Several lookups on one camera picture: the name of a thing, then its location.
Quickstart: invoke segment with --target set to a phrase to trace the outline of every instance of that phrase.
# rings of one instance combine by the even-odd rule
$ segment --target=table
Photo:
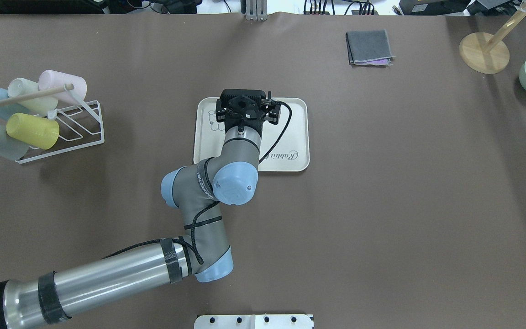
[[[85,77],[106,142],[0,159],[0,281],[36,279],[183,233],[159,194],[190,164],[198,102],[224,88],[308,105],[311,163],[223,206],[234,271],[137,294],[65,329],[192,328],[197,315],[312,313],[317,328],[526,328],[526,20],[483,75],[463,36],[502,17],[0,16],[0,86]],[[385,28],[391,67],[344,33]]]

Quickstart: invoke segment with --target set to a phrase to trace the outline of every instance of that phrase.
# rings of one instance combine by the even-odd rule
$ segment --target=white bracket
[[[314,329],[311,314],[199,316],[194,329]]]
[[[247,21],[267,21],[267,0],[247,0]]]

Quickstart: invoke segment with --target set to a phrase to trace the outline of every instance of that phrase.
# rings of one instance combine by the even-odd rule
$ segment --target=light blue plastic cap
[[[172,171],[165,175],[161,180],[161,196],[165,200],[165,203],[172,208],[178,208],[177,204],[174,202],[174,180],[178,175],[178,171],[184,168],[185,167],[181,167],[178,170]]]
[[[232,263],[232,254],[230,252],[230,246],[228,250],[222,255],[219,260],[217,260],[210,267],[196,274],[196,279],[198,282],[210,282],[214,280],[221,279],[232,272],[234,264]]]
[[[224,204],[246,204],[253,198],[259,173],[251,163],[231,162],[216,173],[212,190]]]

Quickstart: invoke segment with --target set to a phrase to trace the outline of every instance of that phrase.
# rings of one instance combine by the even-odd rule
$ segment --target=folded cloth
[[[391,46],[386,30],[348,31],[348,61],[354,65],[391,65]]]

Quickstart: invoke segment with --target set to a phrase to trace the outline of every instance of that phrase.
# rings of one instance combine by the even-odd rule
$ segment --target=rectangular white tray
[[[194,138],[194,163],[221,155],[225,141],[225,124],[217,123],[215,110],[217,97],[208,97],[198,104]],[[259,171],[302,171],[310,164],[310,144],[307,127],[307,106],[299,98],[274,97],[287,103],[293,111],[292,120],[283,137],[259,164]],[[279,124],[263,123],[261,152],[263,156],[275,142],[288,120],[289,111],[281,108]]]

